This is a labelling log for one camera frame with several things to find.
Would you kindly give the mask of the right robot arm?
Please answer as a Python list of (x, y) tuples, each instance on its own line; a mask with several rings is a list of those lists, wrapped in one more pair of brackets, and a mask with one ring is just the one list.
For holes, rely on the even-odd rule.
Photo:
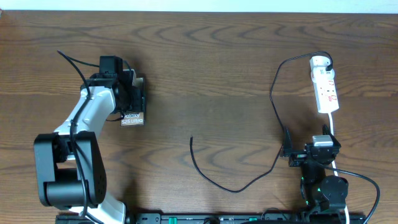
[(300, 192), (306, 207), (291, 216), (291, 220), (310, 222), (335, 222), (346, 207), (348, 181), (335, 175), (326, 175), (325, 169), (336, 159), (341, 144), (327, 125), (323, 134), (312, 137), (301, 150), (293, 148), (289, 130), (284, 128), (282, 155), (289, 158), (289, 166), (301, 170)]

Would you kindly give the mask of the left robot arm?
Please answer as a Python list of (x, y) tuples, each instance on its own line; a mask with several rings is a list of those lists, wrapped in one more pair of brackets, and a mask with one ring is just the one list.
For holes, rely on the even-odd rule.
[(108, 116), (143, 115), (144, 79), (133, 69), (102, 70), (84, 80), (78, 103), (49, 134), (34, 140), (34, 158), (41, 204), (75, 213), (75, 220), (132, 223), (127, 205), (107, 191), (98, 137)]

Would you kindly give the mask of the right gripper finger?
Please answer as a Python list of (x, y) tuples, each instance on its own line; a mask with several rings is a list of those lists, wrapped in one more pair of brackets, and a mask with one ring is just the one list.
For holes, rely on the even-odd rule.
[(331, 129), (328, 127), (327, 124), (324, 124), (322, 126), (322, 133), (323, 133), (323, 135), (333, 136), (333, 134), (331, 133)]
[(283, 141), (283, 150), (292, 150), (292, 139), (289, 132), (289, 129), (285, 126), (284, 127), (284, 141)]

